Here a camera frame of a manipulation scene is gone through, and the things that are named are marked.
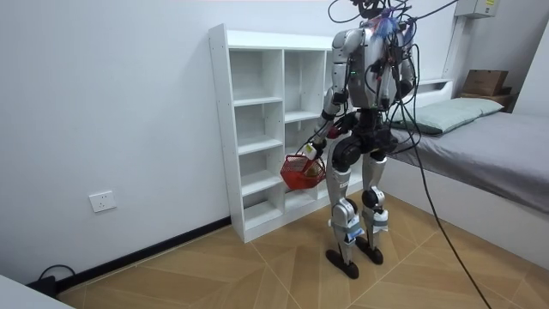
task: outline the gray bed sheet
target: gray bed sheet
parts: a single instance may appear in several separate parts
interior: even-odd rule
[[[393,135],[409,137],[404,130]],[[443,136],[422,136],[418,151],[426,170],[549,214],[547,118],[497,112]],[[418,165],[413,150],[393,157]]]

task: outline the white bookshelf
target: white bookshelf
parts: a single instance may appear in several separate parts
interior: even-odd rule
[[[209,40],[232,225],[248,242],[329,204],[325,181],[290,191],[280,169],[323,109],[332,38],[222,24]],[[361,168],[352,170],[348,193],[362,188]]]

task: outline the wall outlet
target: wall outlet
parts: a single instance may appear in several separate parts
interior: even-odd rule
[[[91,195],[89,196],[89,201],[92,203],[94,212],[100,212],[117,207],[114,202],[114,195],[112,195],[112,191]]]

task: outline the wooden floor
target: wooden floor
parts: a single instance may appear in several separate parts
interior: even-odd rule
[[[246,245],[222,229],[60,299],[86,309],[484,308],[432,216],[392,197],[386,207],[385,262],[376,266],[354,250],[358,280],[324,257],[336,248],[324,208]],[[549,271],[444,225],[492,308],[549,307]]]

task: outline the gray pillow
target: gray pillow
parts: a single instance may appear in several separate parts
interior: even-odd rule
[[[441,135],[474,121],[478,117],[493,114],[504,108],[498,103],[485,99],[453,99],[430,104],[416,109],[416,123],[419,131],[426,135]],[[408,115],[402,121],[400,111],[393,118],[393,127],[414,130]]]

